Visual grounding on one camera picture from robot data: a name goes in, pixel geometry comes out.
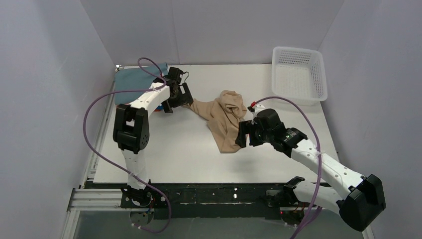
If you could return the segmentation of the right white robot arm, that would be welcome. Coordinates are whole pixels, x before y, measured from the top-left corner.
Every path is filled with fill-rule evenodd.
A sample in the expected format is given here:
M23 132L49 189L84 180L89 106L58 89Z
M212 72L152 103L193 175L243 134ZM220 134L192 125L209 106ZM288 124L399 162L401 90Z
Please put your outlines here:
M352 229L364 231L386 208L383 184L374 174L364 176L321 153L300 130L286 128L274 109L254 111L252 120L241 121L236 144L260 146L268 143L301 163L329 187L317 186L303 177L291 179L283 188L291 203L308 202L336 214Z

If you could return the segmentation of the beige t shirt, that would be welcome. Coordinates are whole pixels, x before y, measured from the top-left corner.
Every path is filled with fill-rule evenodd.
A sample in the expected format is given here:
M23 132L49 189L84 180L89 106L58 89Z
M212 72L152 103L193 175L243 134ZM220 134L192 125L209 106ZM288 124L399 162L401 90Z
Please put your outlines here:
M244 120L247 109L241 94L223 90L218 98L209 102L197 99L183 105L207 121L216 145L221 153L235 153L240 146L235 143L239 133L239 123Z

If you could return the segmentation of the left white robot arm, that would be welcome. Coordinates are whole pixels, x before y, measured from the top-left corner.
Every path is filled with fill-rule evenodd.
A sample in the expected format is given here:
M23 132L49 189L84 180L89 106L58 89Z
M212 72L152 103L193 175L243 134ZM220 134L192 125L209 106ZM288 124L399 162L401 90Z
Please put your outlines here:
M112 137L129 171L127 187L122 192L124 199L136 206L150 206L156 198L146 185L150 179L143 153L150 139L149 117L158 107L172 113L174 108L193 103L187 83L182 81L184 74L179 68L170 67L164 76L165 82L155 79L148 92L116 108Z

